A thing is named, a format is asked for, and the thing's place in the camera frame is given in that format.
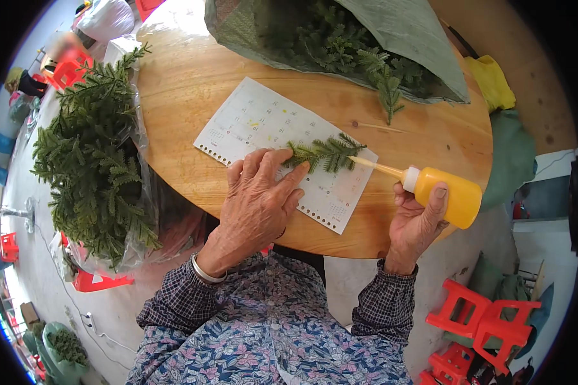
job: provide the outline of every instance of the hand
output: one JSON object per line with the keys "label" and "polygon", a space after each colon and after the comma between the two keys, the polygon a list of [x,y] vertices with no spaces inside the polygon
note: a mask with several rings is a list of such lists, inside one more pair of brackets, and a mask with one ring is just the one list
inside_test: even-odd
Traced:
{"label": "hand", "polygon": [[260,149],[227,168],[229,191],[221,208],[220,225],[197,256],[206,274],[221,277],[278,238],[304,196],[296,189],[310,165],[304,162],[276,182],[280,165],[292,150]]}
{"label": "hand", "polygon": [[394,184],[394,193],[398,210],[390,224],[391,244],[384,270],[410,275],[420,255],[449,225],[443,220],[447,210],[447,184],[438,182],[434,185],[425,208],[417,203],[412,193],[402,188],[400,182]]}

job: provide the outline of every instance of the yellow cloth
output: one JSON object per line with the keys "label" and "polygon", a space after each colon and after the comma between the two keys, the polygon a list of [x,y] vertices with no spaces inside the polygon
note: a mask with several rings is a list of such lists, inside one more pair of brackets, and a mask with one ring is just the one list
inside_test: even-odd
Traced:
{"label": "yellow cloth", "polygon": [[490,55],[482,56],[478,60],[466,57],[465,63],[478,82],[479,89],[488,104],[488,113],[499,107],[508,110],[516,105],[516,96],[507,85],[501,67]]}
{"label": "yellow cloth", "polygon": [[19,88],[19,80],[22,78],[23,68],[13,67],[8,72],[7,79],[4,81],[4,89],[12,94]]}

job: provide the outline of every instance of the yellow glue bottle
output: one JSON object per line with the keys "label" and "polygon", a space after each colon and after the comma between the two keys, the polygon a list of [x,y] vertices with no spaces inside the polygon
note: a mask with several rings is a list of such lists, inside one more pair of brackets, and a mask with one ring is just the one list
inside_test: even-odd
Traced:
{"label": "yellow glue bottle", "polygon": [[425,167],[423,170],[409,167],[403,171],[372,163],[364,158],[349,158],[356,163],[373,167],[394,176],[401,181],[402,187],[412,192],[416,196],[416,201],[424,207],[428,204],[430,192],[435,183],[446,182],[448,191],[447,211],[443,219],[463,230],[469,228],[478,215],[482,192],[476,183],[432,167]]}

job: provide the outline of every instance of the yellow bag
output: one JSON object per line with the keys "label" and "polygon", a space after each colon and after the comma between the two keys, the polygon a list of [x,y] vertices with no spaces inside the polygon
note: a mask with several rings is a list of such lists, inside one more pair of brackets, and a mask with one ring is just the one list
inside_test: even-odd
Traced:
{"label": "yellow bag", "polygon": [[482,56],[478,60],[466,57],[465,63],[478,82],[479,89],[488,104],[488,113],[499,107],[508,110],[516,105],[516,96],[507,85],[501,67],[490,55]]}

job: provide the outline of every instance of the plaid sleeve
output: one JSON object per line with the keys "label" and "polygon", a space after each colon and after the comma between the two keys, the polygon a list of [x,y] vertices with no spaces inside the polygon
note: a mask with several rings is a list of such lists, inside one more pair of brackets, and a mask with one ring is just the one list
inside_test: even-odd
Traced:
{"label": "plaid sleeve", "polygon": [[377,275],[357,297],[353,309],[351,333],[357,336],[379,335],[393,343],[407,346],[413,328],[414,285],[417,266],[411,275],[383,271],[385,259],[377,262]]}
{"label": "plaid sleeve", "polygon": [[141,328],[169,327],[190,335],[216,314],[216,286],[199,278],[192,260],[165,274],[161,289],[137,316]]}

